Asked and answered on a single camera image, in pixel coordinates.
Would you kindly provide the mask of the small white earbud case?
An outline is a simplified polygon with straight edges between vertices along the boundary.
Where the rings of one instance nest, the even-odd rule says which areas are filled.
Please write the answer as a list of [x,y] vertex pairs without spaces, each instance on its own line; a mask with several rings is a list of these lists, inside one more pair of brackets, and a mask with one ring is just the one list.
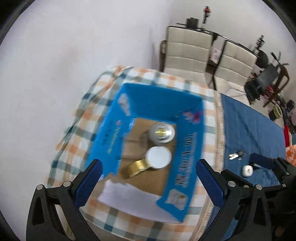
[[250,177],[253,175],[253,167],[251,165],[245,165],[241,169],[241,175],[244,178]]

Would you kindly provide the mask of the black key bunch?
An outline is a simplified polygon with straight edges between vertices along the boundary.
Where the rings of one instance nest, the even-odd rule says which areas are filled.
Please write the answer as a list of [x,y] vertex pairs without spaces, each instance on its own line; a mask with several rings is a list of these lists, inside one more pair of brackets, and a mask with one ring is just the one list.
[[245,157],[246,153],[243,150],[238,150],[236,153],[229,154],[229,160],[242,160]]

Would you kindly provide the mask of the white quilted chair left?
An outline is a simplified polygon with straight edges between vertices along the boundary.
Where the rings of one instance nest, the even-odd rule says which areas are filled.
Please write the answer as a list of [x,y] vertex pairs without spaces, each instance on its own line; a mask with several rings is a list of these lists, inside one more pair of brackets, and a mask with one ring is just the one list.
[[166,31],[164,72],[206,85],[206,67],[213,36],[210,32],[169,26]]

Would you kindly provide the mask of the blue striped cloth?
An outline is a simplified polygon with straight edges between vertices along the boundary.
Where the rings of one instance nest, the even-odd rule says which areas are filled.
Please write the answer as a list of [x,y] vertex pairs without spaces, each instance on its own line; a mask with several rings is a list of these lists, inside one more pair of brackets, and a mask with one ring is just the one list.
[[[278,125],[230,97],[222,96],[222,105],[226,138],[223,170],[227,169],[242,177],[241,169],[245,165],[251,165],[253,171],[266,169],[250,164],[249,158],[252,153],[268,158],[285,159],[285,139]],[[242,160],[229,160],[229,154],[238,150],[243,150],[246,153],[245,157]],[[292,220],[295,215],[294,180],[290,185],[284,184],[285,189],[264,191],[271,221],[272,240],[288,240],[292,236]],[[237,223],[238,217],[235,217],[222,240],[228,240],[232,236]]]

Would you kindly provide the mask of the white quilted chair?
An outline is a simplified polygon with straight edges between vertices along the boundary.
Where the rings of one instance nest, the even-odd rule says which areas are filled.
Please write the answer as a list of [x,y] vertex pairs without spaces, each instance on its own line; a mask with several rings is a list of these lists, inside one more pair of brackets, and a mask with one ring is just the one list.
[[166,31],[164,72],[206,85],[206,67],[213,36],[210,32],[169,26]]
[[[240,44],[225,40],[217,67],[213,73],[214,89],[229,96],[225,94],[228,87],[227,81],[244,87],[250,78],[256,61],[257,56],[253,52]],[[247,106],[250,105],[246,95],[231,98]]]

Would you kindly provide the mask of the white quilted chair right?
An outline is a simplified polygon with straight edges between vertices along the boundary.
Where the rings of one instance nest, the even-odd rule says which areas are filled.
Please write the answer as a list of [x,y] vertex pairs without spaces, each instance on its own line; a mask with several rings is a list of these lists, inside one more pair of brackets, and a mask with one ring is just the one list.
[[[257,56],[253,52],[240,44],[225,40],[217,67],[213,73],[214,89],[229,96],[225,94],[228,87],[227,81],[244,87],[250,78],[256,61]],[[231,98],[247,106],[250,105],[246,95]]]

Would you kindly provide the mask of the black folding chair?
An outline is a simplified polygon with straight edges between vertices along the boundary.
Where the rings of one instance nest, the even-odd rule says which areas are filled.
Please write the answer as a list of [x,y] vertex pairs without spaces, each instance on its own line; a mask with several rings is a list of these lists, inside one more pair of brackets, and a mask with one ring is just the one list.
[[269,66],[255,79],[249,80],[244,85],[244,90],[247,99],[252,104],[256,99],[260,99],[260,96],[264,96],[267,88],[278,77],[278,66],[269,64]]

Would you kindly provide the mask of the dark wooden chair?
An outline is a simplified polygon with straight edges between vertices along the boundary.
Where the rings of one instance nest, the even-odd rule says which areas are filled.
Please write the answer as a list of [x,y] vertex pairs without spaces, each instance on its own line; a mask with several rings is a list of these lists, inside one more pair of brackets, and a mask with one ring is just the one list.
[[279,51],[278,56],[276,56],[273,52],[271,52],[271,55],[277,62],[277,65],[275,67],[277,78],[276,83],[273,84],[272,82],[265,91],[265,93],[268,94],[268,99],[267,102],[263,105],[263,107],[266,107],[268,104],[273,103],[273,100],[277,98],[278,94],[286,87],[286,85],[290,81],[290,76],[286,68],[286,66],[288,66],[289,63],[280,63],[281,51]]

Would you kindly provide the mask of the blue cardboard box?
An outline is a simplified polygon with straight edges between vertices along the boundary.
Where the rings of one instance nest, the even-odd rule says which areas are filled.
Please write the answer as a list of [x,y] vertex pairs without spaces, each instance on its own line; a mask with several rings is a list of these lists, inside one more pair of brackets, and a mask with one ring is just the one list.
[[[158,146],[149,140],[149,129],[159,121],[172,124],[176,131],[174,139],[162,145],[171,151],[170,164],[129,178],[128,166]],[[103,164],[98,200],[140,218],[182,222],[194,195],[204,132],[201,97],[154,85],[124,84],[99,127],[88,158]]]

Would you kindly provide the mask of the green plastic basin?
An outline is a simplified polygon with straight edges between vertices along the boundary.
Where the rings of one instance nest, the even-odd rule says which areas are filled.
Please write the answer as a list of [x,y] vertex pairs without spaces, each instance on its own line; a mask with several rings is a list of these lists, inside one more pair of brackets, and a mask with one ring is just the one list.
[[278,118],[282,118],[281,107],[278,104],[275,104],[268,115],[271,121],[275,121]]

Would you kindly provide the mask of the silver round tin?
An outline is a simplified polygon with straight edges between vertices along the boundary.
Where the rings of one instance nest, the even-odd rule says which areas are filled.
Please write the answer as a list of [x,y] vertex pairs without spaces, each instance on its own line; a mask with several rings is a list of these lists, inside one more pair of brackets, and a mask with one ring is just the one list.
[[158,146],[170,143],[175,135],[176,131],[173,125],[163,121],[156,122],[149,129],[149,140]]

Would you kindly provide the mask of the plaid checkered cloth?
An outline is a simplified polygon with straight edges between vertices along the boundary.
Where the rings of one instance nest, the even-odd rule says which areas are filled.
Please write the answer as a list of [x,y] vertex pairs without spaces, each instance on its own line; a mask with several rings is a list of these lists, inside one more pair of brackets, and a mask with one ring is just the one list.
[[[218,92],[158,70],[115,66],[102,73],[83,96],[72,126],[57,145],[58,152],[49,172],[48,187],[73,180],[84,170],[98,127],[121,85],[126,82],[156,84],[202,97],[206,124],[202,158],[215,171],[222,171],[225,148],[224,113]],[[123,213],[99,202],[96,195],[91,195],[81,213],[101,240],[198,240],[206,229],[212,210],[210,198],[201,182],[197,182],[189,213],[181,224],[149,221]]]

